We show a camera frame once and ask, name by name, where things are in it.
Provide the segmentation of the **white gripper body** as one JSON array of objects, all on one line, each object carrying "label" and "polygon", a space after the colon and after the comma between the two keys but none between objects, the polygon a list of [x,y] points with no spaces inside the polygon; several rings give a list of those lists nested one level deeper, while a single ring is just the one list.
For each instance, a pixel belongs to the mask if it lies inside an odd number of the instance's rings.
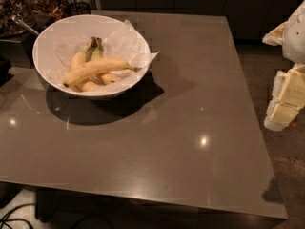
[{"label": "white gripper body", "polygon": [[305,63],[305,0],[289,17],[283,31],[283,56],[295,63]]}]

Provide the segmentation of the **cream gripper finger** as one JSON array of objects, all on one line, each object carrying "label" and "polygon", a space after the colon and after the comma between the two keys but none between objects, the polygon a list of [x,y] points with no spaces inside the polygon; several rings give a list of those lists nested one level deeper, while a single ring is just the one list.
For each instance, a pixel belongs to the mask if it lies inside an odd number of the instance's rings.
[{"label": "cream gripper finger", "polygon": [[283,44],[283,33],[286,25],[287,23],[283,22],[270,32],[266,33],[262,38],[262,42],[270,46],[281,46]]}]

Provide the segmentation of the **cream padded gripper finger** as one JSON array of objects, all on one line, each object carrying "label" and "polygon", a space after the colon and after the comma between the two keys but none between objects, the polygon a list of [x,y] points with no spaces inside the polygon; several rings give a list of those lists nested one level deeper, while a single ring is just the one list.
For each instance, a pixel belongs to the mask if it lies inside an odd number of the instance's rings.
[{"label": "cream padded gripper finger", "polygon": [[305,65],[294,64],[286,73],[278,71],[274,78],[264,126],[271,131],[287,128],[305,107]]}]

